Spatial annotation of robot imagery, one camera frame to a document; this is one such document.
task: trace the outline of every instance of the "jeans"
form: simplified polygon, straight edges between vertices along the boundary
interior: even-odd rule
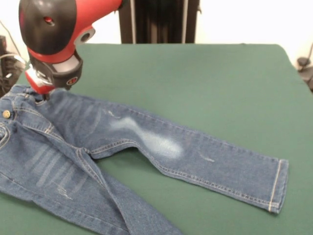
[[[137,148],[160,173],[269,212],[288,161],[263,156],[129,105],[15,85],[0,99],[0,191],[104,235],[179,235],[95,160]]]

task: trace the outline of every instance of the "jeans waistband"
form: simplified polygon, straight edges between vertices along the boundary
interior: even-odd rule
[[[30,86],[14,85],[10,91],[0,98],[0,121],[7,122],[14,119],[14,100],[16,97],[25,98],[33,91]]]
[[[34,90],[30,86],[14,85],[3,97],[15,96],[16,94],[29,94],[32,92],[34,92]]]

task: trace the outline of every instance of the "green tablecloth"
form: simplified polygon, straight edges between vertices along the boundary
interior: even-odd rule
[[[282,48],[83,45],[78,50],[84,71],[71,92],[136,105],[290,161],[279,215],[163,176],[135,150],[99,162],[184,234],[313,234],[313,97]],[[93,234],[3,194],[0,223],[1,235]]]

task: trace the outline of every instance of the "black cable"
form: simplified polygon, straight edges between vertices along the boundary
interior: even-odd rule
[[[310,53],[309,53],[309,56],[308,56],[308,60],[311,58],[312,50],[313,50],[313,43],[311,44],[311,49],[310,49]]]
[[[12,41],[12,43],[13,43],[15,49],[16,49],[16,51],[18,52],[19,56],[22,57],[22,55],[21,55],[21,53],[20,53],[20,50],[19,50],[19,48],[16,46],[16,44],[15,44],[15,42],[14,42],[14,40],[13,40],[13,37],[12,37],[10,31],[7,29],[7,27],[5,27],[5,25],[2,23],[1,20],[0,20],[0,24],[2,25],[2,27],[4,28],[4,30],[9,34],[9,37],[10,37],[10,39],[11,39],[11,41]]]
[[[307,84],[310,85],[311,81],[313,80],[313,75],[311,75],[311,77],[309,78],[309,80],[307,81]]]
[[[24,63],[13,56],[5,57],[3,60],[5,60],[6,73],[0,76],[0,97],[10,91],[24,69]]]

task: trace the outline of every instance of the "distressed denim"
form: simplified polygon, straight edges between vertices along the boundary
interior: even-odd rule
[[[0,99],[0,190],[104,235],[179,235],[94,160],[137,148],[160,173],[269,212],[284,203],[288,161],[263,156],[137,107],[24,85]]]

